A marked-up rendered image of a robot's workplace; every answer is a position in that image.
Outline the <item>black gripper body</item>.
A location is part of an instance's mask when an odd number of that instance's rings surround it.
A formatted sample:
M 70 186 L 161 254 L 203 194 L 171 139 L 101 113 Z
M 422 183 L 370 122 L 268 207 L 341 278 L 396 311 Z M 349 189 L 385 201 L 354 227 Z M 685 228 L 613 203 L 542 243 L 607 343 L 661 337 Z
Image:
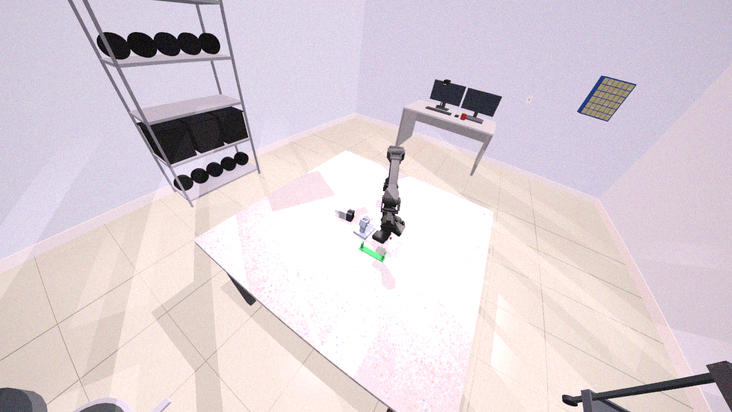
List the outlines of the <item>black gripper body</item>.
M 400 221 L 402 221 L 402 219 L 399 216 L 395 215 L 395 221 L 400 222 Z M 382 230 L 376 231 L 375 233 L 373 233 L 373 240 L 376 240 L 377 242 L 384 244 L 388 238 L 388 235 L 389 235 L 389 232 L 384 232 Z

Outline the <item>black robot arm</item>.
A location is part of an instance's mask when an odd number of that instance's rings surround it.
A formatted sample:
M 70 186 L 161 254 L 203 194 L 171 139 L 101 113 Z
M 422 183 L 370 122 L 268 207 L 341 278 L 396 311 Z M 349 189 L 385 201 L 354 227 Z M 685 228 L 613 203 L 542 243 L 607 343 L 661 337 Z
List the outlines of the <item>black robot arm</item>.
M 389 176 L 383 185 L 384 195 L 381 203 L 381 229 L 384 232 L 394 233 L 398 237 L 402 235 L 406 226 L 405 221 L 395 221 L 395 214 L 398 214 L 401 206 L 401 199 L 398 191 L 399 167 L 404 161 L 405 149 L 402 146 L 389 146 L 387 159 L 390 161 Z M 382 208 L 384 204 L 384 208 Z M 396 208 L 397 205 L 397 209 Z

